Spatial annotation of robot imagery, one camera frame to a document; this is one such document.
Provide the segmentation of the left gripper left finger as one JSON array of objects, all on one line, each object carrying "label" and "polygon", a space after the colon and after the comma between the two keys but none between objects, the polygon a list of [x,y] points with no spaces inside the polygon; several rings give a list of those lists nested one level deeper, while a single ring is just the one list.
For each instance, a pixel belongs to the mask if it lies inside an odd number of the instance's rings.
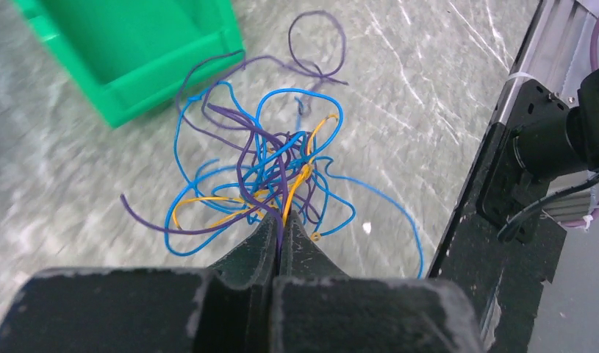
[{"label": "left gripper left finger", "polygon": [[206,268],[47,268],[18,290],[0,352],[266,352],[277,221]]}]

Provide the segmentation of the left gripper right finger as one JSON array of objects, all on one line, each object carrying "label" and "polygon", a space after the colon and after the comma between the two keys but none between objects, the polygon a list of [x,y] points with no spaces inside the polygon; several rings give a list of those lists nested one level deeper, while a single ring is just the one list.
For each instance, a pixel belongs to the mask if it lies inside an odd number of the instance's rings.
[{"label": "left gripper right finger", "polygon": [[482,352],[484,344],[473,306],[455,283],[350,277],[291,213],[273,281],[270,350]]}]

